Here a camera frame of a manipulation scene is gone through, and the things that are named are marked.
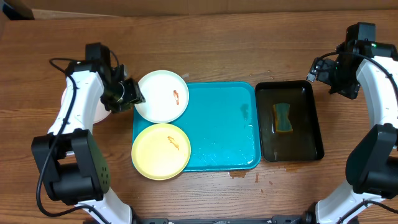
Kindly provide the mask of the white plate pink rim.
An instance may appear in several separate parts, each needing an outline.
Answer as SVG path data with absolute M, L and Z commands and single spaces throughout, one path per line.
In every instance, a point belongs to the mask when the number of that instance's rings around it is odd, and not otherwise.
M 110 113 L 98 94 L 90 95 L 88 90 L 77 90 L 68 122 L 76 121 L 87 127 L 104 120 Z

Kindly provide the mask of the white plate mint rim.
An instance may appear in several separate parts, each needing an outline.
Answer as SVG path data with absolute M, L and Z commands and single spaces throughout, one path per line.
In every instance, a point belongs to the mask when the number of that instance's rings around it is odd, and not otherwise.
M 137 112 L 152 123 L 169 123 L 180 117 L 189 102 L 184 79 L 168 70 L 156 70 L 138 82 L 145 102 L 135 105 Z

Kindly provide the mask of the green yellow sponge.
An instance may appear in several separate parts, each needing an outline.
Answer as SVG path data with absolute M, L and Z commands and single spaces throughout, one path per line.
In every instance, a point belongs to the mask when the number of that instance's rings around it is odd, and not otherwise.
M 288 103 L 278 103 L 272 106 L 274 116 L 274 131 L 276 133 L 292 133 L 293 127 L 289 120 L 290 105 Z

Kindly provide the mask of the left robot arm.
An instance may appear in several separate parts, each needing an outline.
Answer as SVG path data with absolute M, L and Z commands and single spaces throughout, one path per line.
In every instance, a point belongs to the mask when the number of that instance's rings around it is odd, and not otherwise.
M 112 113 L 129 110 L 144 102 L 138 84 L 124 65 L 103 59 L 70 60 L 62 73 L 67 89 L 58 116 L 31 145 L 40 171 L 39 210 L 48 217 L 84 210 L 98 223 L 140 223 L 110 187 L 108 164 L 93 137 L 98 103 Z

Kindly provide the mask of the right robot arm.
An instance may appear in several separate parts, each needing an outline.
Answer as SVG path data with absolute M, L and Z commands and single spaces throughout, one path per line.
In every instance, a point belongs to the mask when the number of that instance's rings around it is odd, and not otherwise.
M 368 107 L 370 130 L 346 162 L 345 181 L 327 198 L 304 213 L 302 223 L 355 223 L 358 215 L 397 196 L 397 49 L 369 37 L 347 40 L 330 54 L 314 60 L 307 80 L 330 85 L 330 93 L 356 98 L 362 88 Z

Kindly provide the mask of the black water tray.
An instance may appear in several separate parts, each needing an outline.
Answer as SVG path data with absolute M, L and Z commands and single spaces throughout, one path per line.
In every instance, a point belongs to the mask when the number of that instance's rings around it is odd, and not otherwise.
M 309 82 L 262 82 L 255 87 L 262 156 L 268 162 L 316 161 L 325 155 Z M 292 133 L 276 133 L 272 106 L 290 105 Z

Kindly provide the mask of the blue plastic tray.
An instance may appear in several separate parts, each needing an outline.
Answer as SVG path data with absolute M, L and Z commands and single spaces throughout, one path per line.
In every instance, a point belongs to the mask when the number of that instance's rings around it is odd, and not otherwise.
M 186 172 L 248 170 L 261 160 L 254 88 L 246 82 L 188 83 L 184 113 L 172 124 L 191 144 Z

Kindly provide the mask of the yellow plate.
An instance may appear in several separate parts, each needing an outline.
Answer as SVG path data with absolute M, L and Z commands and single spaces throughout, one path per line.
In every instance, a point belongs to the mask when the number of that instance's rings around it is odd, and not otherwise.
M 186 168 L 191 155 L 188 136 L 172 124 L 153 124 L 135 138 L 131 158 L 136 170 L 152 180 L 171 179 Z

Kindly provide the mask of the blue object in corner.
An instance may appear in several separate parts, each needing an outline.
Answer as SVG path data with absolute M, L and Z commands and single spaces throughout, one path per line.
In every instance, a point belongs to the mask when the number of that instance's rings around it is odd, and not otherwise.
M 1 0 L 1 10 L 11 21 L 34 20 L 32 9 L 22 0 Z

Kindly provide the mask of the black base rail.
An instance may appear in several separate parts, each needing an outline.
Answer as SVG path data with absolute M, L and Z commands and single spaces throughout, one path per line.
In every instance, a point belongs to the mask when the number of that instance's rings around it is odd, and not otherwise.
M 138 224 L 310 224 L 315 223 L 311 215 L 276 215 L 271 218 L 214 218 L 214 219 L 179 219 L 141 218 Z

